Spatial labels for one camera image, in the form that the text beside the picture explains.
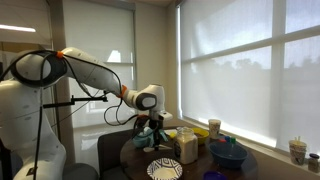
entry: dark table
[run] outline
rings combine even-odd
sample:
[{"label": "dark table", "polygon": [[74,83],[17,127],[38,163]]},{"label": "dark table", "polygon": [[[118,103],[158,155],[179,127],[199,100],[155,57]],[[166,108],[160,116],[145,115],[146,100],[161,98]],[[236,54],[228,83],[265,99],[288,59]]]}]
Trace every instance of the dark table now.
[{"label": "dark table", "polygon": [[[170,138],[168,139],[169,142],[161,142],[161,144],[173,147],[173,141]],[[196,162],[187,165],[181,164],[183,174],[180,179],[201,180],[203,174],[207,171],[218,171],[224,174],[228,180],[258,179],[257,161],[250,150],[247,149],[248,158],[243,162],[240,169],[227,169],[214,162],[207,148],[211,141],[210,138],[207,138],[205,144],[198,147],[198,160]],[[175,159],[173,149],[146,153],[143,149],[136,148],[132,140],[129,140],[122,147],[120,154],[121,166],[126,175],[133,180],[151,179],[147,174],[147,167],[152,161],[160,158]]]}]

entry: green object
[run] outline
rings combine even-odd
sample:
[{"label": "green object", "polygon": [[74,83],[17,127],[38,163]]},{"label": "green object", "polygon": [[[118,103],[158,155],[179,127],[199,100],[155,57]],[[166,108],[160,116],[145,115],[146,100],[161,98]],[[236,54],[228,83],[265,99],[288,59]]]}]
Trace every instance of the green object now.
[{"label": "green object", "polygon": [[236,138],[235,138],[235,137],[231,137],[230,142],[231,142],[232,144],[235,144],[235,143],[236,143]]}]

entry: jar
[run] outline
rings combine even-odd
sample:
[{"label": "jar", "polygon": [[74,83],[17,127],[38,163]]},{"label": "jar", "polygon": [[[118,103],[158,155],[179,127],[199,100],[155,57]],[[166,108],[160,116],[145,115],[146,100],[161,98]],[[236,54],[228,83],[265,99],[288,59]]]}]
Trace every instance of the jar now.
[{"label": "jar", "polygon": [[182,164],[190,164],[198,159],[198,138],[188,127],[177,129],[173,148],[175,157]]},{"label": "jar", "polygon": [[315,173],[319,172],[319,155],[310,153],[310,158],[308,159],[308,169]]}]

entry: patterned plate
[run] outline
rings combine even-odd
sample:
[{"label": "patterned plate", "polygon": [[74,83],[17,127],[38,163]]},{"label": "patterned plate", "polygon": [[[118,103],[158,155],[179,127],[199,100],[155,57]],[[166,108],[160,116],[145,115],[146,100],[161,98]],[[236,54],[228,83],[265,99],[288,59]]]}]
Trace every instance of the patterned plate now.
[{"label": "patterned plate", "polygon": [[182,175],[182,166],[173,159],[161,158],[152,161],[147,173],[154,180],[175,180]]}]

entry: white mug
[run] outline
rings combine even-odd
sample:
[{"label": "white mug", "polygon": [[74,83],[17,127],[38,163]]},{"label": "white mug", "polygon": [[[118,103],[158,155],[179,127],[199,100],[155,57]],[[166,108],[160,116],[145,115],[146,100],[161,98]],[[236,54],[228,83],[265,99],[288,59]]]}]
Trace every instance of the white mug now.
[{"label": "white mug", "polygon": [[209,119],[209,137],[211,139],[219,139],[221,121],[218,119]]}]

